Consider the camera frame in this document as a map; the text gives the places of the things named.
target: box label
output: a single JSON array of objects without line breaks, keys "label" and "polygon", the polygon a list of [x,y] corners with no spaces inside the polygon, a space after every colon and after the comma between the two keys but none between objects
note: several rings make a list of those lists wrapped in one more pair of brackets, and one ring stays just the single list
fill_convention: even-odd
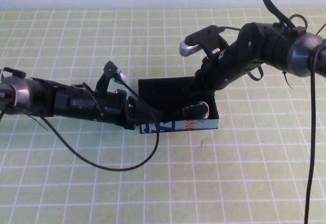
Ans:
[{"label": "box label", "polygon": [[[205,130],[217,129],[219,119],[214,120],[186,120],[186,121],[169,121],[161,122],[159,124],[160,132],[173,132],[173,131],[192,131],[192,130]],[[141,133],[155,133],[155,124],[141,125]]]}]

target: grid mat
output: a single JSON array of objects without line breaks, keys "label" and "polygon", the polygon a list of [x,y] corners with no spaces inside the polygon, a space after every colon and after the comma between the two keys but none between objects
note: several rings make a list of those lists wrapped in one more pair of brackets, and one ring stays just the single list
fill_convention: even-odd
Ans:
[{"label": "grid mat", "polygon": [[[326,8],[282,9],[315,33]],[[0,65],[95,88],[112,60],[137,79],[193,75],[203,52],[179,43],[211,24],[273,23],[265,9],[22,10],[0,12]],[[294,19],[296,24],[301,20]],[[222,36],[233,42],[237,32]],[[321,33],[326,36],[326,29]],[[162,133],[157,153],[132,172],[84,164],[26,116],[0,122],[0,223],[302,223],[310,151],[309,78],[263,66],[216,92],[218,130]],[[317,139],[311,223],[326,223],[326,80],[316,77]],[[122,86],[111,84],[110,91]],[[141,162],[155,135],[114,125],[50,118],[88,159],[112,167]]]}]

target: wire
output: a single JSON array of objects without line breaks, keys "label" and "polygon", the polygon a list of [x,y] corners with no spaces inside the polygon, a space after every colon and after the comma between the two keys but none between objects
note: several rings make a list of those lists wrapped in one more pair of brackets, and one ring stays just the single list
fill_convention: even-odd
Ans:
[{"label": "wire", "polygon": [[293,15],[291,15],[291,16],[289,17],[289,20],[291,20],[291,19],[293,19],[293,18],[295,18],[295,17],[298,17],[298,18],[302,19],[303,22],[305,23],[305,28],[306,28],[306,29],[308,28],[308,22],[307,22],[306,18],[303,17],[301,14],[293,14]]},{"label": "wire", "polygon": [[224,26],[224,29],[230,29],[230,30],[235,30],[235,31],[241,31],[240,28],[236,28],[236,27],[231,27],[231,26]]},{"label": "wire", "polygon": [[315,68],[319,53],[326,47],[326,44],[317,46],[314,49],[313,62],[310,64],[310,93],[311,93],[311,149],[310,149],[310,165],[306,191],[306,206],[304,224],[308,224],[310,192],[315,165],[315,147],[316,147],[316,94],[315,94]]},{"label": "wire", "polygon": [[[60,135],[60,133],[52,126],[52,124],[44,117],[42,116],[40,113],[38,113],[37,111],[35,111],[34,109],[32,108],[27,108],[25,106],[21,106],[21,105],[17,105],[16,107],[20,107],[22,109],[25,109],[25,110],[29,110],[31,111],[32,113],[34,113],[35,115],[37,115],[38,117],[40,117],[49,127],[50,129],[57,135],[57,137],[63,142],[63,144],[74,154],[76,155],[79,159],[81,159],[82,161],[86,162],[87,164],[90,164],[96,168],[100,168],[102,170],[106,170],[106,171],[112,171],[112,172],[126,172],[126,171],[131,171],[131,170],[134,170],[134,169],[137,169],[139,167],[141,167],[142,165],[144,165],[146,162],[148,162],[152,157],[153,155],[155,154],[156,150],[157,150],[157,147],[158,147],[158,142],[159,142],[159,124],[158,124],[158,121],[153,113],[153,111],[151,110],[151,108],[147,105],[147,103],[145,103],[139,96],[137,93],[135,93],[123,80],[121,80],[121,83],[128,89],[130,90],[130,92],[132,94],[134,94],[137,99],[143,103],[147,109],[149,109],[149,112],[151,113],[151,116],[152,116],[152,119],[155,123],[155,127],[156,127],[156,142],[155,142],[155,146],[154,146],[154,149],[152,151],[152,153],[143,161],[141,162],[140,164],[138,165],[135,165],[133,167],[128,167],[128,168],[122,168],[122,169],[117,169],[117,168],[111,168],[111,167],[105,167],[105,166],[101,166],[101,165],[98,165],[94,162],[91,162],[89,161],[88,159],[84,158],[83,156],[81,156],[78,152],[76,152],[66,141],[65,139]],[[0,121],[2,119],[2,117],[4,116],[4,114],[10,109],[11,106],[7,106],[0,114]]]},{"label": "wire", "polygon": [[318,35],[319,32],[321,32],[321,30],[324,29],[325,26],[326,26],[326,22],[325,22],[325,24],[324,24],[324,25],[319,29],[319,31],[317,31],[316,35]]}]

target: black box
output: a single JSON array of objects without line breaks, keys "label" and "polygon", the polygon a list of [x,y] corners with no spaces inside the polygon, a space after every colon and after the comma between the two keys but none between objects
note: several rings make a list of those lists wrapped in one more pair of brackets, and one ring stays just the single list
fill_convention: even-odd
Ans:
[{"label": "black box", "polygon": [[[139,96],[150,106],[162,112],[160,132],[194,131],[218,129],[219,113],[215,103],[214,92],[187,97],[183,88],[193,77],[139,79]],[[180,118],[175,120],[175,111],[196,102],[206,102],[209,116],[204,120]],[[156,132],[155,124],[143,124],[140,133]]]}]

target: green grid surface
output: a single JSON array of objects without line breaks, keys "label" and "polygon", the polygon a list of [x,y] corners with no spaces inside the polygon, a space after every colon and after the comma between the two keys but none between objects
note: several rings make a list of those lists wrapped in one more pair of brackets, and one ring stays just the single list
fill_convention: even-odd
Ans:
[{"label": "green grid surface", "polygon": [[[281,9],[315,33],[326,8]],[[211,24],[273,23],[261,9],[2,10],[0,66],[27,77],[95,88],[112,60],[137,80],[193,75],[204,52],[179,43]],[[300,19],[293,20],[303,24]],[[326,37],[326,29],[321,32]],[[229,42],[237,32],[226,30]],[[0,223],[303,223],[310,157],[310,80],[263,65],[215,93],[218,130],[162,133],[131,172],[88,166],[27,116],[0,122]],[[121,85],[111,84],[110,91]],[[326,223],[326,80],[316,77],[317,138],[311,223]],[[98,122],[49,119],[81,155],[112,167],[140,163],[155,135]]]}]

